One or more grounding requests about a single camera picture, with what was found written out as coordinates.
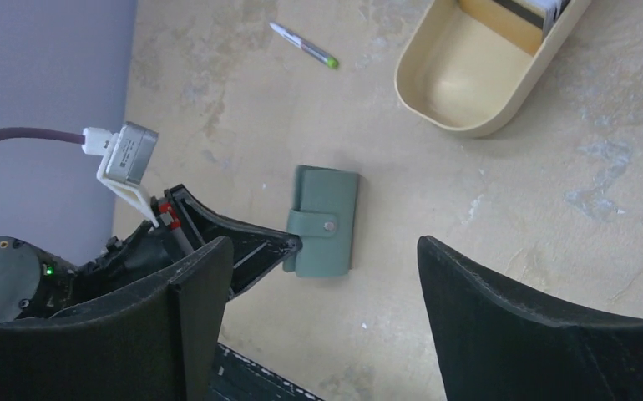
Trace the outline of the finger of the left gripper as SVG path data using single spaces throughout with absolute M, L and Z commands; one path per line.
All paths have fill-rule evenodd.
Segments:
M 302 249 L 299 236 L 218 214 L 197 200 L 182 184 L 165 190 L 164 198 L 172 206 L 187 241 L 195 250 L 218 237 L 231 240 L 230 299 L 248 291 Z

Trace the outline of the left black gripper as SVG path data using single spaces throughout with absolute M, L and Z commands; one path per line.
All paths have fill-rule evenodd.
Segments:
M 71 306 L 101 297 L 173 262 L 173 235 L 141 223 L 83 265 L 17 238 L 0 236 L 0 323 L 50 318 Z

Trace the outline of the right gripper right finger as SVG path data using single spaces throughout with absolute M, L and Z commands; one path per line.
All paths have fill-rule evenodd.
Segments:
M 418 273 L 450 400 L 643 400 L 643 319 L 550 296 L 432 236 Z

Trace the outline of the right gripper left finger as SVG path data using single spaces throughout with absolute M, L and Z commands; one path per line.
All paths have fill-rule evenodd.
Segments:
M 0 324 L 0 400 L 203 400 L 233 272 L 219 237 L 51 319 Z

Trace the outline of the green card holder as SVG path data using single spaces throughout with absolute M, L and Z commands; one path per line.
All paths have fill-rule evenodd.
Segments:
M 342 277 L 351 270 L 357 172 L 298 165 L 286 231 L 301 249 L 283 262 L 300 278 Z

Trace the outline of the gold credit card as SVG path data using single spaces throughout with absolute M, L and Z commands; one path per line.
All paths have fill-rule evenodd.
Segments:
M 545 12 L 526 1 L 459 1 L 462 11 L 528 54 L 543 42 Z

